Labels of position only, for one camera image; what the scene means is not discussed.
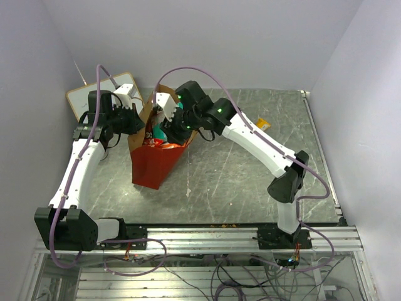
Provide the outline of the red cookie snack packet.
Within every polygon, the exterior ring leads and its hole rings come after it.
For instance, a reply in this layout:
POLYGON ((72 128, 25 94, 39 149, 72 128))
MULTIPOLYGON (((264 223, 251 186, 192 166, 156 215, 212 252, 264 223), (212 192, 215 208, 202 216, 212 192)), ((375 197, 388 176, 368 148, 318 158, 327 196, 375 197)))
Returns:
POLYGON ((149 147, 160 147, 164 144, 165 141, 157 138, 149 138, 143 140, 143 145, 147 145, 149 147))

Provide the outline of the yellow snack bar packet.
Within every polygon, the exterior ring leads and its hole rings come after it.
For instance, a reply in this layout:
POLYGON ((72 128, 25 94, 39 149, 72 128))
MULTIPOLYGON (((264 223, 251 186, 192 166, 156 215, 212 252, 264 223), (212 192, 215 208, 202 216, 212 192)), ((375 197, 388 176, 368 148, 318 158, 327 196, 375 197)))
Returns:
POLYGON ((265 130, 267 130, 267 129, 269 129, 271 127, 271 124, 260 117, 260 118, 258 118, 258 120, 256 122, 256 126, 259 129, 261 129, 262 131, 265 131, 265 130))

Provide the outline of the red brown paper bag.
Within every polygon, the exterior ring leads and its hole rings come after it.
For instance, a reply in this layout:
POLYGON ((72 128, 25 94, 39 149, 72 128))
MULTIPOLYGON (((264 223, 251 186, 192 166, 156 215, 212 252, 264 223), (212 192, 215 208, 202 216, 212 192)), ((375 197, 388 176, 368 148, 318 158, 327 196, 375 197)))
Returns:
POLYGON ((191 132, 184 145, 170 149, 144 144, 145 133, 146 129, 143 128, 127 137, 132 162, 132 183, 158 190, 197 133, 191 132))

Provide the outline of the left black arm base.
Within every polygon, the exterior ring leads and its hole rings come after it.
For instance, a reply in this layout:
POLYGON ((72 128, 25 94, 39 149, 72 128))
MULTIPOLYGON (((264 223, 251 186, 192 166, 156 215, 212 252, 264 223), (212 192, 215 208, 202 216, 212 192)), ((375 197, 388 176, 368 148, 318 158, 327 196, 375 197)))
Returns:
POLYGON ((96 244, 103 248, 122 248, 133 245, 134 250, 144 250, 147 242, 148 231, 145 226, 126 223, 123 218, 101 218, 95 220, 98 226, 98 238, 96 244))

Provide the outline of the Fox's candy bag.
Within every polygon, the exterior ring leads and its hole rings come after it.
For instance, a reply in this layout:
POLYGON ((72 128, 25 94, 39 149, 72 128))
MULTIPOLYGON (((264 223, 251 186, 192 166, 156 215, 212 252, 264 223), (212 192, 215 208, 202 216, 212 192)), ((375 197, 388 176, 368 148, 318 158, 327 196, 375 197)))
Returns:
POLYGON ((179 145, 179 144, 174 144, 174 143, 163 143, 159 145, 161 149, 175 149, 175 148, 181 148, 181 147, 186 147, 186 144, 184 145, 179 145))

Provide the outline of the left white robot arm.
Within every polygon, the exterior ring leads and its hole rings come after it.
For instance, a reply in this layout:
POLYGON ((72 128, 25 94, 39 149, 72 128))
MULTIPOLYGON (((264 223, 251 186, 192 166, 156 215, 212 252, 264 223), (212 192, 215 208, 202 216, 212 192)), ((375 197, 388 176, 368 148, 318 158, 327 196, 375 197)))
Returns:
POLYGON ((114 92, 90 91, 88 109, 73 133, 73 149, 63 180, 45 208, 38 208, 34 221, 45 247, 50 250, 92 251, 106 241, 112 248, 127 244, 121 218, 92 219, 85 212, 90 184, 114 135, 132 135, 145 127, 138 116, 131 84, 114 92))

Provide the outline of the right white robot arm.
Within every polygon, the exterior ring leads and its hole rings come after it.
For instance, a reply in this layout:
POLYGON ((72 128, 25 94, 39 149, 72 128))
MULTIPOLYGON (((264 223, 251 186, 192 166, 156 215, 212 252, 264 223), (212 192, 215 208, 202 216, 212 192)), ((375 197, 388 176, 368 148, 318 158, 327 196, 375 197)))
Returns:
POLYGON ((292 247, 301 229, 295 197, 303 186, 308 154, 276 142, 229 99, 213 102, 195 81, 184 83, 175 92, 155 93, 154 102, 164 114, 160 129, 169 143, 184 145, 192 134, 204 129, 240 145, 268 168, 274 179, 267 191, 278 205, 276 241, 283 248, 292 247))

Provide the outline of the teal white snack packet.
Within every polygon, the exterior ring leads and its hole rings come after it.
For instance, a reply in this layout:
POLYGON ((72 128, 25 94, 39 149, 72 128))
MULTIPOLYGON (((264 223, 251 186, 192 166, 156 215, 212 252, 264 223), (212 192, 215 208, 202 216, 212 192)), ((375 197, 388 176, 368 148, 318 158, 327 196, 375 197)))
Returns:
POLYGON ((161 141, 167 141, 167 136, 163 132, 163 130, 160 128, 162 122, 165 119, 165 115, 163 112, 157 112, 152 118, 151 118, 151 125, 152 125, 152 132, 153 132, 153 138, 161 140, 161 141))

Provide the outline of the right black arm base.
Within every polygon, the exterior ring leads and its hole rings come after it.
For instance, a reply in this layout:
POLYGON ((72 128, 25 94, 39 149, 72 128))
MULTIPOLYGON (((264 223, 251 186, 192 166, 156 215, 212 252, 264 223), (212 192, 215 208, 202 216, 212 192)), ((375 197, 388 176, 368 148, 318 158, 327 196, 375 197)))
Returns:
POLYGON ((252 239, 257 241, 260 250, 294 250, 296 247, 307 250, 312 248, 310 232, 302 230, 300 226, 293 234, 288 234, 280 230, 277 224, 266 224, 258 228, 252 239))

